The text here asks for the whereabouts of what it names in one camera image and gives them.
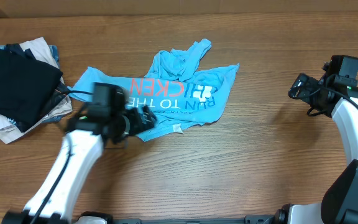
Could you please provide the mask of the light blue printed t-shirt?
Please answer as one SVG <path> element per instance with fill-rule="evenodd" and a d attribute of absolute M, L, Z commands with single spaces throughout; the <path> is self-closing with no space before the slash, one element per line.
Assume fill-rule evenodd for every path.
<path fill-rule="evenodd" d="M 224 113 L 240 65 L 199 70 L 201 59 L 211 47 L 211 41 L 202 39 L 187 50 L 161 50 L 142 78 L 112 77 L 88 67 L 71 88 L 70 97 L 91 101 L 95 83 L 127 90 L 127 108 L 148 106 L 157 117 L 154 128 L 138 134 L 143 141 L 213 123 Z"/>

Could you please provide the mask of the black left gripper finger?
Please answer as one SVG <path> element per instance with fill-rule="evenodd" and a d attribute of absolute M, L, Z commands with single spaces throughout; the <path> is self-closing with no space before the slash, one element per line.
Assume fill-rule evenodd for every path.
<path fill-rule="evenodd" d="M 136 127 L 135 135 L 144 133 L 150 129 L 153 129 L 154 127 L 155 127 L 155 125 L 153 123 L 142 123 Z"/>
<path fill-rule="evenodd" d="M 145 105 L 142 107 L 144 121 L 146 123 L 155 123 L 157 121 L 157 117 L 153 114 L 150 108 Z"/>

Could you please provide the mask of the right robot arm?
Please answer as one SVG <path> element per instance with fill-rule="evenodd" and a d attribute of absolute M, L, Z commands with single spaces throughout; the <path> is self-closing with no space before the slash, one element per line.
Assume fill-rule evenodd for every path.
<path fill-rule="evenodd" d="M 290 98 L 302 100 L 318 115 L 330 117 L 341 135 L 347 167 L 320 203 L 284 205 L 270 223 L 358 223 L 358 87 L 352 75 L 299 74 Z"/>

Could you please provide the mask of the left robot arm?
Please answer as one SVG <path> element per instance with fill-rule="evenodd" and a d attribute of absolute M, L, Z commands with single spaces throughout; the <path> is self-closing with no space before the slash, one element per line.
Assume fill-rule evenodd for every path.
<path fill-rule="evenodd" d="M 141 110 L 84 104 L 68 120 L 59 155 L 38 192 L 22 212 L 8 211 L 3 223 L 71 223 L 84 182 L 107 140 L 117 144 L 154 128 L 156 115 Z"/>

